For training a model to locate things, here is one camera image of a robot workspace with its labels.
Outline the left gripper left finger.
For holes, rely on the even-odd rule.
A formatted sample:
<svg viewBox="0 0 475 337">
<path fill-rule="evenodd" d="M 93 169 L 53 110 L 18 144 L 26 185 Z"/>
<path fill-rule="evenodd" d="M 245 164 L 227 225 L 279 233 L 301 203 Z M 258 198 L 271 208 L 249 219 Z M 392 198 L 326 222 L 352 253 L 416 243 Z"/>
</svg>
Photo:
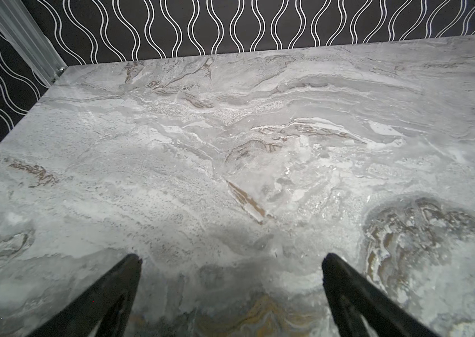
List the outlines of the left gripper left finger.
<svg viewBox="0 0 475 337">
<path fill-rule="evenodd" d="M 128 254 L 31 336 L 123 336 L 141 278 L 142 259 Z"/>
</svg>

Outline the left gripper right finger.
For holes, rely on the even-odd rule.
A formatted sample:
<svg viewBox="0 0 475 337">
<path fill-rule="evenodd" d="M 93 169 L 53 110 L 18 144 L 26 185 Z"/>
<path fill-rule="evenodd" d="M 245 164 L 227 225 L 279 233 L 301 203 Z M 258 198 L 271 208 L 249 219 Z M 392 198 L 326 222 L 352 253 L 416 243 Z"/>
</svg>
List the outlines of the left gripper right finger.
<svg viewBox="0 0 475 337">
<path fill-rule="evenodd" d="M 322 261 L 323 287 L 341 336 L 436 336 L 337 254 Z"/>
</svg>

